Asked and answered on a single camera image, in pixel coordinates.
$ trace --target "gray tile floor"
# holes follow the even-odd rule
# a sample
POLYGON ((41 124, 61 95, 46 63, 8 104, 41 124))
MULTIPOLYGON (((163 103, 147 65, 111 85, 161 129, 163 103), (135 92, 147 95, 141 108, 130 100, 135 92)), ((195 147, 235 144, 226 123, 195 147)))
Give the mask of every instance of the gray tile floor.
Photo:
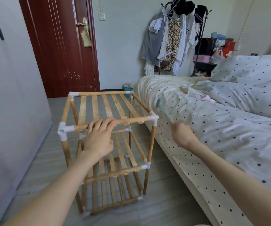
MULTIPOLYGON (((113 100, 108 98, 114 117, 119 119, 119 114, 113 100)), ((21 210, 45 187, 66 170, 65 158, 61 142, 57 134, 58 124, 62 116, 66 98, 50 98, 49 104, 53 115, 53 126, 34 157, 27 173, 21 181, 16 196, 11 201, 5 212, 1 225, 11 216, 21 210)), ((77 111, 79 111, 80 97, 75 98, 77 111)), ((98 96, 100 116, 106 117, 102 98, 98 96)), ((87 100, 86 121, 93 119, 91 100, 87 100)), ((70 110, 67 125, 73 125, 73 113, 70 110)), ((147 155, 150 143, 150 131, 145 124, 133 124, 133 132, 147 155)), ((77 133, 69 133, 69 146, 72 158, 75 158, 78 142, 77 133)), ((136 146, 132 145, 135 158, 140 160, 136 146)), ((144 180, 144 171, 139 172, 140 180, 144 180)), ((91 203, 90 193, 87 195, 87 206, 91 203)), ((73 202, 66 217, 64 225, 211 225, 208 218, 201 210, 194 197, 175 171, 161 147, 155 141, 152 163, 150 168, 147 195, 144 200, 136 204, 121 207, 97 216, 82 218, 78 213, 76 201, 73 202)))

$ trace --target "leopard print clothing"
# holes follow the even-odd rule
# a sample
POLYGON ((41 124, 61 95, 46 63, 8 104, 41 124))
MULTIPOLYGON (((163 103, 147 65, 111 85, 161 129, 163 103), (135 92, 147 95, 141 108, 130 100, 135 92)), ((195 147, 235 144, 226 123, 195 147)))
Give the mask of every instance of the leopard print clothing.
POLYGON ((171 71, 176 59, 176 54, 179 46, 179 40, 180 40, 180 20, 177 18, 175 21, 170 20, 169 21, 169 32, 168 32, 168 44, 166 48, 166 53, 171 54, 167 55, 167 61, 170 62, 170 64, 164 68, 164 70, 171 71))

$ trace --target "door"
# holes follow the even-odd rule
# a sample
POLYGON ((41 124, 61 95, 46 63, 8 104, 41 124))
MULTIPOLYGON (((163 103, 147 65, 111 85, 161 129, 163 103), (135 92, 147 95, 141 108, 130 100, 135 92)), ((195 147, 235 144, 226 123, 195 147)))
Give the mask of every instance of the door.
POLYGON ((19 0, 47 97, 100 91, 91 0, 19 0), (81 32, 87 18, 92 47, 81 32))

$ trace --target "polka dot bed sheet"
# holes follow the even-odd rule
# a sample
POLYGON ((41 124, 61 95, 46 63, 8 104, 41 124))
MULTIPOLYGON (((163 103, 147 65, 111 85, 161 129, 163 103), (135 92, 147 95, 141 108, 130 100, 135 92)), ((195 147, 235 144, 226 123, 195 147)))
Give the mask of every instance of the polka dot bed sheet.
MULTIPOLYGON (((188 124, 213 152, 271 189, 271 56, 227 58, 209 79, 145 76, 134 92, 159 115, 157 142, 195 185, 218 223, 251 225, 204 163, 175 144, 168 118, 155 105, 162 97, 173 120, 188 124), (217 102, 198 100, 181 87, 192 87, 217 102)), ((135 108, 147 114, 140 106, 135 108)))

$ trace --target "human hand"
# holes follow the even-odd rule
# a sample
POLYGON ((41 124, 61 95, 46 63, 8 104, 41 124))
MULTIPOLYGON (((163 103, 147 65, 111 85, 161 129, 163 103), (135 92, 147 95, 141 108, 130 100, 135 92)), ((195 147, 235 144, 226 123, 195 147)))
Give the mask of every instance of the human hand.
POLYGON ((174 139, 175 143, 177 143, 182 148, 191 151, 193 145, 199 143, 199 140, 193 134, 188 125, 175 121, 171 121, 170 124, 172 138, 174 139))
POLYGON ((100 119, 94 128, 93 121, 88 125, 84 150, 94 156, 95 163, 114 149, 114 143, 111 140, 111 132, 115 123, 116 119, 111 121, 111 117, 107 117, 105 121, 100 119))

